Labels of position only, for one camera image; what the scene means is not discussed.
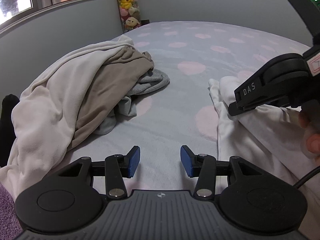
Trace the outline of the right hand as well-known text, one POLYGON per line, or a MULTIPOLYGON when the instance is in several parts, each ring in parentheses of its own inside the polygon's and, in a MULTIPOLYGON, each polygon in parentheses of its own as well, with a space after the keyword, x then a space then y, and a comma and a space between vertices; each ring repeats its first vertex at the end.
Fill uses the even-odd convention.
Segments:
POLYGON ((319 166, 319 102, 306 102, 299 113, 299 124, 304 129, 300 145, 302 152, 319 166))

